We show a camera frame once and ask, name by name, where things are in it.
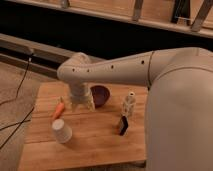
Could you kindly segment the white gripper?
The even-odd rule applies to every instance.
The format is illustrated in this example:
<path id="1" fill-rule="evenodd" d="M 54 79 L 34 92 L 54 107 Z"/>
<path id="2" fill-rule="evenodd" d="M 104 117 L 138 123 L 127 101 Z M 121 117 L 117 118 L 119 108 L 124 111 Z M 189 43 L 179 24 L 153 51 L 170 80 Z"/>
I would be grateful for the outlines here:
<path id="1" fill-rule="evenodd" d="M 87 83 L 70 84 L 71 110 L 75 112 L 77 104 L 86 104 L 90 111 L 95 110 L 91 89 Z"/>

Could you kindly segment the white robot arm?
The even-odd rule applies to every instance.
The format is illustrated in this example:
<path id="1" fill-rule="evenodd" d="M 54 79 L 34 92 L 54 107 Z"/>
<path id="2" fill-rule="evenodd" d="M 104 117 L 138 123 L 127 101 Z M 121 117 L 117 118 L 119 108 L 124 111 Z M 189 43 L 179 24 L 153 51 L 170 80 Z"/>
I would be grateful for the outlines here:
<path id="1" fill-rule="evenodd" d="M 146 171 L 213 171 L 212 51 L 154 50 L 97 63 L 75 53 L 57 77 L 77 102 L 86 99 L 87 83 L 147 87 Z"/>

